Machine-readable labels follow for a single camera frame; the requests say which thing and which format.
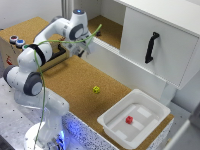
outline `white robotic arm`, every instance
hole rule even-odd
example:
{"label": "white robotic arm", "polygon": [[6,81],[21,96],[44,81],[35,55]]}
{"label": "white robotic arm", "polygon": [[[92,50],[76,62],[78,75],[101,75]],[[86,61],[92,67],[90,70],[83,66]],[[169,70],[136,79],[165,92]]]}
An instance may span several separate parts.
{"label": "white robotic arm", "polygon": [[[3,77],[5,81],[15,89],[14,99],[16,103],[34,108],[42,108],[44,89],[42,88],[42,80],[40,73],[37,73],[37,63],[34,57],[34,50],[36,50],[36,57],[40,66],[44,65],[52,57],[52,48],[47,41],[53,34],[60,34],[70,41],[77,39],[85,39],[91,35],[88,28],[88,20],[86,12],[83,10],[74,10],[71,20],[68,21],[62,17],[55,17],[52,22],[44,28],[35,38],[34,43],[29,45],[17,58],[19,66],[9,66],[5,69]],[[68,113],[68,102],[46,88],[45,90],[45,107],[47,113],[45,116],[45,123],[40,129],[38,136],[38,150],[50,149],[52,141],[55,142],[56,137],[63,130],[62,116]],[[33,149],[35,136],[25,141],[25,149]]]}

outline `cork board surface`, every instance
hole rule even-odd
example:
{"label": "cork board surface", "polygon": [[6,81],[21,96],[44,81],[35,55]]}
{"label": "cork board surface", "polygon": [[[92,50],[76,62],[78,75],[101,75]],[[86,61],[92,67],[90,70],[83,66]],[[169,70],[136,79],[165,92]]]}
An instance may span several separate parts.
{"label": "cork board surface", "polygon": [[122,38],[122,30],[123,26],[115,23],[103,16],[95,17],[94,19],[89,20],[88,28],[91,33],[93,33],[99,24],[102,24],[101,28],[101,36],[98,38],[102,41],[120,49],[121,38]]}
{"label": "cork board surface", "polygon": [[[21,22],[12,27],[0,31],[0,37],[9,42],[12,35],[17,35],[19,39],[25,40],[26,44],[32,44],[35,36],[44,29],[49,23],[40,17],[35,17],[30,20]],[[58,40],[62,36],[54,34],[49,39]]]}
{"label": "cork board surface", "polygon": [[[72,113],[123,150],[104,133],[97,118],[131,92],[131,89],[77,56],[49,69],[44,73],[44,78],[48,88],[69,102]],[[99,94],[93,93],[94,86],[100,87]],[[172,119],[173,115],[169,115],[137,150],[145,150]]]}

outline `white tray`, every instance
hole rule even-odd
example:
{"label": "white tray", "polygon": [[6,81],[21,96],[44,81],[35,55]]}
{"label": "white tray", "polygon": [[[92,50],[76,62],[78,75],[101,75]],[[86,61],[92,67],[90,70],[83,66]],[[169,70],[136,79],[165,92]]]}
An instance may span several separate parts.
{"label": "white tray", "polygon": [[[133,90],[98,118],[105,133],[126,149],[137,148],[169,115],[170,109],[140,90]],[[132,116],[133,122],[126,123]]]}

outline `red cube in bin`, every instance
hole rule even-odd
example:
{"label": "red cube in bin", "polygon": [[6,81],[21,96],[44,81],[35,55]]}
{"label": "red cube in bin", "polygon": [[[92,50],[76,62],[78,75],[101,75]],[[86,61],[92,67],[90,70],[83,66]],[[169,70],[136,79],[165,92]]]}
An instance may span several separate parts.
{"label": "red cube in bin", "polygon": [[128,116],[128,117],[126,118],[126,123],[131,124],[132,122],[133,122],[133,117]]}

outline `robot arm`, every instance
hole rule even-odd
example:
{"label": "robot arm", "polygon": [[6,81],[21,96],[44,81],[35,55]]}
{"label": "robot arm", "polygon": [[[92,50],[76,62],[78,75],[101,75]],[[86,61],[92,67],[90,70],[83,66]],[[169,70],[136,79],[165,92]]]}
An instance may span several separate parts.
{"label": "robot arm", "polygon": [[88,30],[88,20],[86,12],[75,9],[72,17],[66,20],[61,17],[54,18],[51,23],[43,29],[25,51],[17,58],[18,66],[10,66],[4,72],[5,81],[13,88],[28,96],[38,95],[42,90],[42,80],[37,73],[38,66],[44,65],[52,57],[52,48],[49,42],[38,45],[42,41],[48,40],[53,34],[60,34],[69,40],[85,39],[91,35]]}

